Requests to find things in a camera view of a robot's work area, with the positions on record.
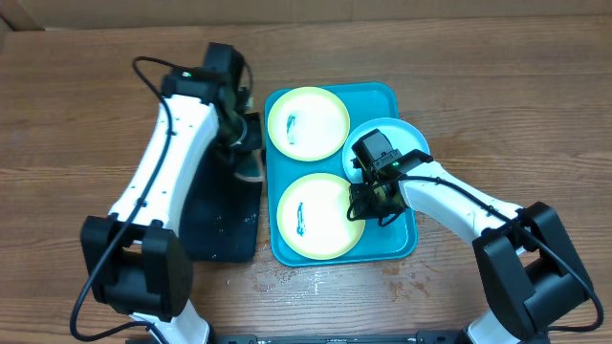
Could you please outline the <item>light blue plate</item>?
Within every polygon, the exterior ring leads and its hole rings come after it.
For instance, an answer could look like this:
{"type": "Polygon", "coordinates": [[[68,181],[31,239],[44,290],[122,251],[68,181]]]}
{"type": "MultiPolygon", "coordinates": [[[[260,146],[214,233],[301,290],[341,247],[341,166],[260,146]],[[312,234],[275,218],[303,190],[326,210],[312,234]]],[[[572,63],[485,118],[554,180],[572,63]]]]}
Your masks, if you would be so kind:
{"type": "Polygon", "coordinates": [[[370,119],[351,132],[342,149],[343,170],[351,183],[362,182],[361,169],[353,164],[356,154],[353,152],[352,146],[358,139],[374,129],[379,129],[388,138],[391,146],[398,149],[402,154],[409,153],[414,149],[419,149],[427,154],[430,153],[425,137],[408,122],[398,118],[370,119]]]}

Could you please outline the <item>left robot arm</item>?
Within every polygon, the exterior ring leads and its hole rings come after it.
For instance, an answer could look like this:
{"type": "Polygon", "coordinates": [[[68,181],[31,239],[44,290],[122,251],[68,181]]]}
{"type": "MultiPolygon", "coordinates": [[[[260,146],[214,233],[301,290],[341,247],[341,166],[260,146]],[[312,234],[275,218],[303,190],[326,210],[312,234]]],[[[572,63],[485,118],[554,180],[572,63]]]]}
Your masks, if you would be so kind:
{"type": "Polygon", "coordinates": [[[220,233],[256,226],[265,181],[261,119],[250,111],[252,72],[171,65],[153,93],[160,111],[129,185],[103,217],[88,217],[80,242],[88,271],[76,306],[93,295],[155,343],[209,343],[212,328],[190,295],[195,244],[211,260],[240,252],[220,233]]]}

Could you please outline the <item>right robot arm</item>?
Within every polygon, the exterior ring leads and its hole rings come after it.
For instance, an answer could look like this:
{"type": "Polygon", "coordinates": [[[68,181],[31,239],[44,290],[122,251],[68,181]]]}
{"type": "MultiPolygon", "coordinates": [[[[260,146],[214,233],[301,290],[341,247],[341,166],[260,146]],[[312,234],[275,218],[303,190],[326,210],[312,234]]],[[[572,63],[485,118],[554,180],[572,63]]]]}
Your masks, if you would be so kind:
{"type": "Polygon", "coordinates": [[[537,202],[500,201],[452,176],[429,154],[379,145],[353,147],[361,181],[350,187],[347,217],[381,226],[408,209],[422,212],[471,245],[488,311],[463,331],[464,343],[541,343],[557,320],[592,301],[597,329],[602,304],[556,211],[537,202]]]}

